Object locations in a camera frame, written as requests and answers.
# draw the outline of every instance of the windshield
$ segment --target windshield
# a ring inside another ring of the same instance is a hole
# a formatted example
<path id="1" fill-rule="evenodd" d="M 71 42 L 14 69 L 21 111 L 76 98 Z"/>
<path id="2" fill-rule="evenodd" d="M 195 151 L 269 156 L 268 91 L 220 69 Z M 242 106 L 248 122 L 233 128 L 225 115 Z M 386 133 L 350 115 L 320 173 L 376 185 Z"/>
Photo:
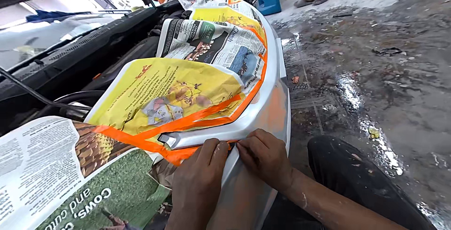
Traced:
<path id="1" fill-rule="evenodd" d="M 141 0 L 30 0 L 2 8 L 0 66 L 8 70 L 60 41 L 106 25 L 143 5 Z M 47 14 L 41 16 L 40 10 Z"/>

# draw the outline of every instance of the person's hand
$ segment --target person's hand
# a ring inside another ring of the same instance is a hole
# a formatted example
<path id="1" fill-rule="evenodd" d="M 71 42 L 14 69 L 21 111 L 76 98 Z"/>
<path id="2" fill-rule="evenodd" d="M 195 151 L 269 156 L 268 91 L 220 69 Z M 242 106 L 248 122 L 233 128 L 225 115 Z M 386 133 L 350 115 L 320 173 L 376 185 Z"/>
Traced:
<path id="1" fill-rule="evenodd" d="M 251 132 L 237 143 L 241 160 L 269 186 L 284 193 L 292 183 L 292 168 L 285 143 L 262 129 Z"/>
<path id="2" fill-rule="evenodd" d="M 228 148 L 225 141 L 207 139 L 178 167 L 166 230 L 206 228 L 218 203 Z"/>

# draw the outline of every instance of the newspaper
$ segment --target newspaper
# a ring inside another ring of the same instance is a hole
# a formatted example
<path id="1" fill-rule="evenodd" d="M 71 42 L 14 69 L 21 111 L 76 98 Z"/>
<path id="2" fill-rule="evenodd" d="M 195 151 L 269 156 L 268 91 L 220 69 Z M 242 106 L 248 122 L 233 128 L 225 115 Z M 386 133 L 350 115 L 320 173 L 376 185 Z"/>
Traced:
<path id="1" fill-rule="evenodd" d="M 247 94 L 261 77 L 265 52 L 254 32 L 229 22 L 166 19 L 156 56 L 223 66 L 239 75 Z"/>
<path id="2" fill-rule="evenodd" d="M 151 220 L 170 193 L 150 175 L 158 154 L 97 128 L 48 116 L 0 138 L 0 229 L 142 229 Z"/>
<path id="3" fill-rule="evenodd" d="M 266 44 L 262 20 L 243 0 L 179 0 L 183 9 L 193 11 L 190 19 L 229 22 L 241 28 L 254 28 Z"/>
<path id="4" fill-rule="evenodd" d="M 225 102 L 243 88 L 240 77 L 222 66 L 169 58 L 134 60 L 122 68 L 85 122 L 108 125 L 129 135 L 158 127 L 159 132 L 149 139 L 162 145 L 156 138 L 167 131 L 163 129 L 167 124 Z M 232 102 L 222 110 L 235 105 Z M 169 128 L 185 130 L 190 125 L 179 123 Z"/>

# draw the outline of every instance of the windshield wiper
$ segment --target windshield wiper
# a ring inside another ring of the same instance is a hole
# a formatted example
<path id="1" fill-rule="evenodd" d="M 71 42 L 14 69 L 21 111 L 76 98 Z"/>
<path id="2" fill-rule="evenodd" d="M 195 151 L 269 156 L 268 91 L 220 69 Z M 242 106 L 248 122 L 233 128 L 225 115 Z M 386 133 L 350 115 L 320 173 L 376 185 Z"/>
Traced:
<path id="1" fill-rule="evenodd" d="M 45 49 L 43 52 L 40 52 L 40 53 L 38 53 L 38 54 L 32 56 L 31 58 L 29 58 L 29 59 L 27 59 L 27 60 L 24 60 L 24 61 L 18 63 L 17 65 L 15 65 L 15 66 L 9 68 L 9 69 L 7 70 L 7 72 L 9 72 L 10 74 L 13 74 L 14 72 L 17 72 L 17 71 L 19 71 L 20 69 L 29 66 L 29 65 L 30 65 L 31 63 L 33 63 L 33 62 L 35 62 L 35 63 L 38 64 L 38 65 L 43 65 L 44 62 L 42 62 L 41 59 L 43 59 L 44 57 L 48 56 L 52 51 L 54 51 L 54 50 L 56 50 L 56 49 L 59 49 L 59 48 L 63 47 L 64 45 L 68 44 L 68 43 L 73 42 L 73 41 L 76 40 L 77 38 L 84 37 L 84 36 L 88 35 L 89 33 L 91 33 L 92 31 L 95 31 L 95 30 L 99 29 L 100 27 L 95 27 L 95 28 L 93 28 L 93 29 L 90 29 L 90 30 L 88 30 L 88 31 L 85 31 L 85 32 L 83 32 L 83 33 L 80 33 L 80 34 L 78 34 L 78 35 L 76 35 L 76 36 L 74 36 L 74 37 L 72 37 L 72 38 L 70 38 L 70 39 L 62 40 L 62 41 L 60 41 L 60 42 L 58 42 L 58 43 L 56 43 L 56 44 L 54 44 L 54 45 L 48 47 L 48 48 Z M 4 79 L 5 79 L 4 76 L 0 76 L 0 82 L 4 81 Z"/>

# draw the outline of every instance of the floor stain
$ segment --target floor stain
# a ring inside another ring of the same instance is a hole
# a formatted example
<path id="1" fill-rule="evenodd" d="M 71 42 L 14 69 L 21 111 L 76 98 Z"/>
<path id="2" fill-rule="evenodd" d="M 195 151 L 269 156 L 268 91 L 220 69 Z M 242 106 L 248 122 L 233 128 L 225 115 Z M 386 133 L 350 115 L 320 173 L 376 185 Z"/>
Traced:
<path id="1" fill-rule="evenodd" d="M 292 164 L 308 172 L 307 141 L 337 136 L 392 177 L 439 230 L 451 229 L 451 2 L 445 1 L 339 7 L 273 24 L 287 77 L 299 77 L 289 83 Z"/>

